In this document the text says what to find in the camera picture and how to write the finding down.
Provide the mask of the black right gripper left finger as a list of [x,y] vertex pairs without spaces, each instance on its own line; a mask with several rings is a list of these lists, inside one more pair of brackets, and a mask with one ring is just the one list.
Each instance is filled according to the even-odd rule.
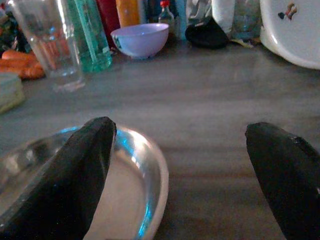
[[83,239],[105,186],[116,133],[106,116],[73,133],[0,215],[1,239]]

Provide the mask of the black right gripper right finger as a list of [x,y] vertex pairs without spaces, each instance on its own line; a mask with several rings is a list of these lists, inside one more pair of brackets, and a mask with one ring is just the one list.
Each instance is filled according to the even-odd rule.
[[288,240],[320,238],[320,153],[274,124],[249,124],[246,149],[274,218]]

